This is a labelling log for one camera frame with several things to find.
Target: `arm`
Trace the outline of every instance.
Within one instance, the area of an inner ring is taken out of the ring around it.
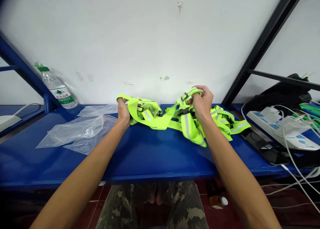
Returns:
[[[124,100],[119,98],[115,126],[55,191],[30,229],[60,229],[73,225],[97,189],[129,124],[128,109]]]
[[[196,88],[203,94],[194,94],[189,104],[193,103],[217,170],[246,228],[281,228],[261,186],[214,123],[210,115],[213,94],[206,86]]]

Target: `plastic buckle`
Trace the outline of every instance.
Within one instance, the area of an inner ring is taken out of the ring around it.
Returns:
[[[230,116],[227,116],[227,121],[230,123],[230,129],[233,128],[233,121]]]
[[[193,119],[196,119],[195,111],[190,112]]]
[[[189,109],[188,108],[180,109],[179,112],[178,112],[178,116],[185,115],[185,114],[188,114],[188,113],[189,113]]]
[[[143,107],[140,107],[140,106],[137,107],[137,111],[138,111],[139,113],[142,113],[142,112],[143,112],[143,109],[144,109]]]
[[[184,93],[184,95],[185,95],[185,98],[183,99],[181,96],[181,101],[185,101],[189,97],[189,95],[187,93]]]

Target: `plastic bottle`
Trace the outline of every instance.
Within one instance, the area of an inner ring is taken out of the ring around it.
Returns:
[[[41,79],[43,83],[48,87],[54,97],[61,103],[65,109],[75,108],[78,103],[73,98],[64,82],[60,78],[50,72],[49,68],[44,67],[42,64],[36,63],[35,66],[41,72]]]
[[[223,209],[228,205],[228,200],[221,196],[212,196],[209,198],[210,205],[215,209]]]

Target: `water bottle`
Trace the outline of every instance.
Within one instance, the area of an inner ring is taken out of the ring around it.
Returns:
[[[42,64],[36,63],[35,66],[41,72],[41,79],[43,83],[48,87],[50,92],[54,97],[61,103],[62,107],[65,109],[75,108],[78,103],[73,98],[66,85],[60,78],[50,72],[49,68],[43,66]]]

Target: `power strip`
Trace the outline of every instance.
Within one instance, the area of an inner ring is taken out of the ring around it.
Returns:
[[[19,122],[21,118],[14,115],[0,116],[0,132]]]
[[[261,114],[258,111],[250,111],[247,113],[247,117],[250,118],[252,121],[254,121],[259,127],[261,127],[263,130],[265,130],[270,136],[272,136],[275,140],[277,140],[279,143],[281,143],[285,147],[284,138],[278,136],[279,132],[277,130],[280,129],[280,125],[278,124],[279,121],[275,123],[270,123],[263,117],[265,117],[263,114]],[[316,151],[320,149],[320,146],[310,139],[306,138],[302,134],[296,135],[296,136],[286,136],[287,143],[289,148],[299,149],[299,150],[306,150],[306,151]]]

